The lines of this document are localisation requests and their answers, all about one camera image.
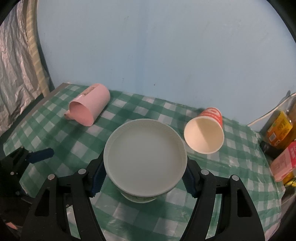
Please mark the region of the green patterned paper cup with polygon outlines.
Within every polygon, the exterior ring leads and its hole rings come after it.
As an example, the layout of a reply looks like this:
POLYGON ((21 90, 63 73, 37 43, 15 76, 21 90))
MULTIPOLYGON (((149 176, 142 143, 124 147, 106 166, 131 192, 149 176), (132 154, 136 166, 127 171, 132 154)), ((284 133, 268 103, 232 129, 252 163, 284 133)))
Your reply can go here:
POLYGON ((148 203, 182 179, 187 152, 179 134, 157 120, 131 120, 108 138, 103 161, 107 176, 128 200, 148 203))

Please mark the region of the orange white paper cup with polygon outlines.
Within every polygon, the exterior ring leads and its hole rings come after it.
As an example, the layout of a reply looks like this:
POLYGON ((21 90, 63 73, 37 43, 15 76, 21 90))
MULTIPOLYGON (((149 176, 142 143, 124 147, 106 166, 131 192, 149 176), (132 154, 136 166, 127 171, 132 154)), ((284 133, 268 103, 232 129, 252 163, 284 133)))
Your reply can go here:
POLYGON ((217 108, 207 108, 185 126, 187 145, 200 154, 213 154, 224 143, 222 114, 217 108))

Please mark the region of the green white checkered tablecloth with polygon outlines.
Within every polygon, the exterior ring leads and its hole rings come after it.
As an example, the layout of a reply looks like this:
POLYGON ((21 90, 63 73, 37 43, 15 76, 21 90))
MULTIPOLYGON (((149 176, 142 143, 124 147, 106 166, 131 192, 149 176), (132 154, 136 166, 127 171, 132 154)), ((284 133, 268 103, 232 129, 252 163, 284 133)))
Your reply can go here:
MULTIPOLYGON (((109 136, 128 121, 156 120, 182 136, 187 122, 200 112, 158 98, 111 91, 105 110, 92 126, 86 127, 64 116, 70 101, 84 90, 84 86, 74 84, 59 90, 4 143, 5 154, 19 147, 30 151, 54 150, 51 159, 30 164, 22 176, 20 183, 30 196, 37 195, 50 174, 64 177, 86 168, 104 150, 109 136)), ((224 143, 219 151, 203 155, 187 148, 189 158, 213 175, 226 178, 237 175, 252 198, 263 230, 277 226, 285 189, 274 181, 259 146, 259 134, 228 118, 223 119, 223 131, 224 143)), ((125 154, 139 161, 126 169, 132 178, 139 178, 136 173, 139 166, 144 167, 142 174, 148 184, 180 177, 184 160, 175 138, 164 131, 142 129, 140 133, 139 144, 132 140, 125 142, 125 154)), ((109 178, 90 201, 107 240, 179 240, 196 203, 183 182, 154 201, 135 203, 127 200, 109 178)))

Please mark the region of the pink plastic mug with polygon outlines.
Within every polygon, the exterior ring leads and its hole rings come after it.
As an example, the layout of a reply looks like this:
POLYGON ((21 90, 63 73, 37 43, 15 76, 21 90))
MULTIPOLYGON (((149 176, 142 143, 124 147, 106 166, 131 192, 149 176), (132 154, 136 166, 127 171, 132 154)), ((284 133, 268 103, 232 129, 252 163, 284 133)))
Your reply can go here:
POLYGON ((103 84, 87 87, 70 103, 64 113, 67 120, 75 120, 83 126, 92 126, 110 101, 110 92, 103 84))

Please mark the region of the pink drink bottle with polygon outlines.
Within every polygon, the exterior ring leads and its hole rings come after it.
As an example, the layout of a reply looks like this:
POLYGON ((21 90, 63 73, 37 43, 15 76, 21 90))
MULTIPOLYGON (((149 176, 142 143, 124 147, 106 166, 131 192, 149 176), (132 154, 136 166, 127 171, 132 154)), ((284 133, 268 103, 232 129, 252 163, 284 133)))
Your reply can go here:
POLYGON ((270 165, 276 182, 284 180, 295 169, 295 141, 292 142, 270 165))

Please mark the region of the silver grey curtain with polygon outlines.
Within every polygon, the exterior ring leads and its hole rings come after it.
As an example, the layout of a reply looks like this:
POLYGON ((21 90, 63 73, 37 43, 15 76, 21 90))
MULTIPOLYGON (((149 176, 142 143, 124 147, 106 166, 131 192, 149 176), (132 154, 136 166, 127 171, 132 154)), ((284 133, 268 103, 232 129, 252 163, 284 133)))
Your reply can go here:
POLYGON ((50 93, 38 49, 37 1, 1 1, 1 133, 50 93))

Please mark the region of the orange juice bottle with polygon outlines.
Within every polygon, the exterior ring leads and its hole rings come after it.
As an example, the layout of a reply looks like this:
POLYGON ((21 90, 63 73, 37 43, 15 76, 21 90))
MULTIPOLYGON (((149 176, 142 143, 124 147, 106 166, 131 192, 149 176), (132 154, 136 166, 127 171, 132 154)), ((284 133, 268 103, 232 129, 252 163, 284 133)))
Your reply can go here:
POLYGON ((278 150, 284 150, 295 141, 295 102, 280 114, 266 132, 268 143, 278 150))

